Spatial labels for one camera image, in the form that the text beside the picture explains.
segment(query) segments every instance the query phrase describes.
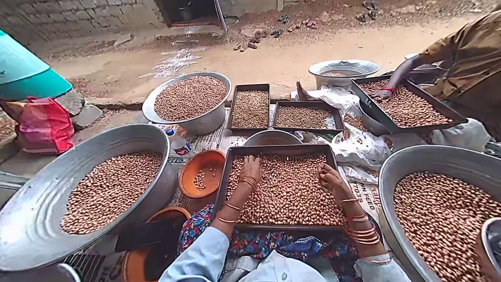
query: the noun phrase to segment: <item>person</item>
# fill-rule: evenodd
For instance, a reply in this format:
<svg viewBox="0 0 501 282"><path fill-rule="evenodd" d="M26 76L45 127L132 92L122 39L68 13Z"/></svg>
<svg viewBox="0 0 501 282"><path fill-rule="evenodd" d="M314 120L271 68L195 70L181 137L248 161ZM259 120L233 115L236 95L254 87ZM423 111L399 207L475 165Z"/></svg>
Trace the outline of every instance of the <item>person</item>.
<svg viewBox="0 0 501 282"><path fill-rule="evenodd" d="M218 281L240 210L261 179L260 162L260 158L253 156L244 159L239 183L232 196L217 212L211 225L165 270L159 282ZM327 189L334 195L336 204L342 207L347 218L351 219L345 231L355 242L360 259L356 260L354 268L362 281L410 281L383 247L379 235L374 231L374 224L368 220L339 173L328 165L321 165L318 167L317 177L322 189ZM306 263L272 251L255 270L239 281L326 280Z"/></svg>
<svg viewBox="0 0 501 282"><path fill-rule="evenodd" d="M387 85L374 96L389 98L402 79L416 67L442 61L449 68L445 78L426 92L466 117L481 121L487 131L501 140L501 5L457 32L439 39L420 54L404 61Z"/></svg>

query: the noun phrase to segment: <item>light blue sleeve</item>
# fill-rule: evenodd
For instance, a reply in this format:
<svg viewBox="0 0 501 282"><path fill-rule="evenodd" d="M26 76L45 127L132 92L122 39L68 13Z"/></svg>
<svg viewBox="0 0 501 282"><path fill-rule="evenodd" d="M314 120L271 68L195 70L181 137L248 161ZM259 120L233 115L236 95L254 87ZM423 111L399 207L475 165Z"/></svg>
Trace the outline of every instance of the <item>light blue sleeve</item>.
<svg viewBox="0 0 501 282"><path fill-rule="evenodd" d="M163 272L159 282L216 282L228 251L228 237L214 227L208 227Z"/></svg>
<svg viewBox="0 0 501 282"><path fill-rule="evenodd" d="M381 254L366 257L365 259L384 261L389 257L388 254ZM361 277L363 282L411 282L404 270L393 259L389 263L383 264L358 259L353 267L357 276Z"/></svg>

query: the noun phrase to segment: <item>plastic water bottle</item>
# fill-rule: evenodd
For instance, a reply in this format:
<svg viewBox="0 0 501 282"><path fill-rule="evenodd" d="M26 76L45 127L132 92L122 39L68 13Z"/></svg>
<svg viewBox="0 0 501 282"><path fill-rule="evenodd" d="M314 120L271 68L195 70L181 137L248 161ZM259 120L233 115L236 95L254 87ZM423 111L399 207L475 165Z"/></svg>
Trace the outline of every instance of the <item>plastic water bottle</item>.
<svg viewBox="0 0 501 282"><path fill-rule="evenodd" d="M194 155L188 141L177 135L173 129L167 129L165 133L169 136L170 147L178 156L189 159Z"/></svg>

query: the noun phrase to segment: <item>stone wall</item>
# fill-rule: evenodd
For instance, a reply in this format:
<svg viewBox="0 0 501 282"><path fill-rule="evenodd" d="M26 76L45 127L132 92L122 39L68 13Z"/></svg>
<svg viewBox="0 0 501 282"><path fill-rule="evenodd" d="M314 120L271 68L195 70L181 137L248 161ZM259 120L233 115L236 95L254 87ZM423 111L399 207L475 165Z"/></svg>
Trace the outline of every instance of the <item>stone wall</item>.
<svg viewBox="0 0 501 282"><path fill-rule="evenodd" d="M22 44L161 27L154 0L0 0L0 29Z"/></svg>

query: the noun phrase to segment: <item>brown shirt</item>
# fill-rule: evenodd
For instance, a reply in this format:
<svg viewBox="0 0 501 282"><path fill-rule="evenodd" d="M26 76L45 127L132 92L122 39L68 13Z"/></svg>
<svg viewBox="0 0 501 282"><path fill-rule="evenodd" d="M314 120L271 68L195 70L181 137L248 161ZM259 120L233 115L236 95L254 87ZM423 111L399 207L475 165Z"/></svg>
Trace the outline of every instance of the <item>brown shirt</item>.
<svg viewBox="0 0 501 282"><path fill-rule="evenodd" d="M427 89L430 94L482 115L501 110L501 11L467 24L421 54L451 65L447 77Z"/></svg>

